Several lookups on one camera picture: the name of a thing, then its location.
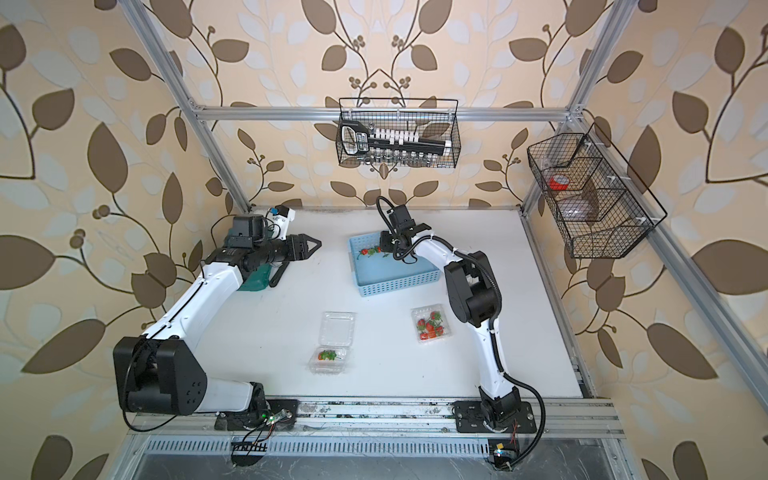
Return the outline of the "strawberry cluster with green leaves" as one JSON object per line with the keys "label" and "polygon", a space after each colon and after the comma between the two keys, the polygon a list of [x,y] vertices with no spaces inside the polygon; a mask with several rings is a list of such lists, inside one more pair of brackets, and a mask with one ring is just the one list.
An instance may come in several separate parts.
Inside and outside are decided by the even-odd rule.
{"label": "strawberry cluster with green leaves", "polygon": [[390,252],[383,250],[379,245],[370,247],[370,248],[363,248],[358,251],[356,259],[359,260],[361,257],[371,257],[375,255],[382,255],[383,257],[388,257],[391,255]]}

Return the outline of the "clear clamshell container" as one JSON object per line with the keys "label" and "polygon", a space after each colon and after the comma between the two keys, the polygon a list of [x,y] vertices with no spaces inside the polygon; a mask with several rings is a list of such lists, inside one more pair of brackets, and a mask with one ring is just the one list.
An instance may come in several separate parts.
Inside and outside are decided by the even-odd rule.
{"label": "clear clamshell container", "polygon": [[[345,370],[347,357],[354,338],[356,314],[353,312],[324,312],[321,318],[318,347],[308,363],[314,374],[340,374]],[[320,350],[334,349],[339,352],[335,362],[319,362]]]}
{"label": "clear clamshell container", "polygon": [[440,304],[414,308],[411,317],[419,344],[431,343],[451,335],[447,315]]}

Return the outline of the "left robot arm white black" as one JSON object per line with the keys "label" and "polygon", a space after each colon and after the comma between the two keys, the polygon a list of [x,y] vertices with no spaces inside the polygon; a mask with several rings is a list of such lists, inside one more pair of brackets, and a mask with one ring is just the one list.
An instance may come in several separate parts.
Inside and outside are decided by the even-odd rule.
{"label": "left robot arm white black", "polygon": [[170,419],[225,414],[244,429],[276,423],[262,384],[211,377],[195,351],[226,300],[258,268],[306,260],[321,245],[306,234],[291,234],[257,243],[244,238],[215,250],[197,279],[159,321],[139,336],[122,338],[114,347],[122,412],[165,414]]}

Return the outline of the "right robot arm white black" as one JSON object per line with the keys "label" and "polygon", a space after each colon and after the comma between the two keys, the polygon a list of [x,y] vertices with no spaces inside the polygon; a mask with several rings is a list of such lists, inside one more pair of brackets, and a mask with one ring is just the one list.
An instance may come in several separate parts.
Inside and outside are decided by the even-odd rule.
{"label": "right robot arm white black", "polygon": [[480,359],[480,410],[485,426],[504,432],[522,411],[520,390],[535,398],[530,385],[513,378],[503,364],[496,320],[502,310],[502,293],[487,255],[481,251],[462,252],[433,229],[416,222],[404,205],[384,196],[375,200],[386,225],[382,249],[400,262],[410,257],[424,259],[443,270],[449,305],[454,316],[474,334]]}

